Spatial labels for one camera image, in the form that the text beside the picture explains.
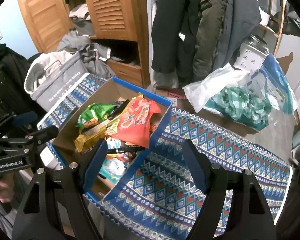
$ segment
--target metal screw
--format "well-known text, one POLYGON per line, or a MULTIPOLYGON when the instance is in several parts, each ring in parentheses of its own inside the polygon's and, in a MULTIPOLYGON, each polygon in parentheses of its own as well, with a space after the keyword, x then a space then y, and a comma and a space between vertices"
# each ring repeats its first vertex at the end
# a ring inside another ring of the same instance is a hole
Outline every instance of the metal screw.
POLYGON ((248 176, 252 175, 252 171, 249 169, 245 169, 244 173, 247 174, 248 176))
POLYGON ((76 167, 78 167, 77 163, 70 163, 69 164, 69 168, 71 168, 71 169, 75 169, 76 167))
POLYGON ((44 172, 44 168, 39 168, 39 169, 37 169, 37 173, 38 174, 42 174, 44 172))
POLYGON ((220 165, 219 165, 218 163, 213 163, 213 164, 211 164, 211 167, 212 167, 214 170, 220 169, 220 165))

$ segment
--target blue patterned fabric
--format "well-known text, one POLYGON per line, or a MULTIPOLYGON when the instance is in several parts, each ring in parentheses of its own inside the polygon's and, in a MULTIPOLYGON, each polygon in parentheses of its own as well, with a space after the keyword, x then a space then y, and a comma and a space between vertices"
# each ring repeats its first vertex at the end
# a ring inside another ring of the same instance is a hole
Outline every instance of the blue patterned fabric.
MULTIPOLYGON (((105 80, 88 75, 40 125, 60 126, 75 106, 81 106, 105 80)), ((205 195, 196 188, 181 153, 181 144, 191 139, 198 151, 227 170, 251 169, 267 199, 273 218, 282 205, 290 175, 289 166, 263 147, 196 115, 173 108, 170 124, 154 150, 124 187, 117 184, 103 201, 93 194, 104 215, 146 239, 186 239, 202 207, 205 195)), ((51 144, 50 150, 56 155, 51 144)), ((62 156, 56 156, 64 165, 62 156)), ((228 190, 216 235, 224 233, 231 207, 228 190)))

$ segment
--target wooden drawer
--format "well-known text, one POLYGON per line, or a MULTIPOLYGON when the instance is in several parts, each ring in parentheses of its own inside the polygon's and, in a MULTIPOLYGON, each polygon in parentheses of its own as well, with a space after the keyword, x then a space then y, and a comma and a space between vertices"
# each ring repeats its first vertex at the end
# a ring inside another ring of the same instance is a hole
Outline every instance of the wooden drawer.
POLYGON ((108 66, 121 78, 131 84, 143 87, 142 75, 140 66, 131 66, 125 63, 116 62, 114 60, 107 60, 108 66))

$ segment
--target green snack bag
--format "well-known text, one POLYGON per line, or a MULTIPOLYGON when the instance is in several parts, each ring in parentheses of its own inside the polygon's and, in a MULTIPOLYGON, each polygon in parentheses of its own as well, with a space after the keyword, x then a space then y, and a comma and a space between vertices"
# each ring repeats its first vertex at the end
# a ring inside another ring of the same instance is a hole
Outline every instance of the green snack bag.
POLYGON ((114 108, 115 105, 91 104, 80 114, 76 126, 82 130, 97 125, 106 120, 107 114, 114 108))

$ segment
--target white plastic bag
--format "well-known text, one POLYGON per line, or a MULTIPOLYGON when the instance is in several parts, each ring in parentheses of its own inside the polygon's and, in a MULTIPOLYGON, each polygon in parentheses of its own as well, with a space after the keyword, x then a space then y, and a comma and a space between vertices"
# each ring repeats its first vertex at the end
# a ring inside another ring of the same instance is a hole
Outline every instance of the white plastic bag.
POLYGON ((227 85, 245 84, 243 81, 249 71, 234 70, 228 63, 207 76, 203 81, 189 84, 183 88, 186 98, 196 113, 204 108, 208 100, 219 93, 227 85))

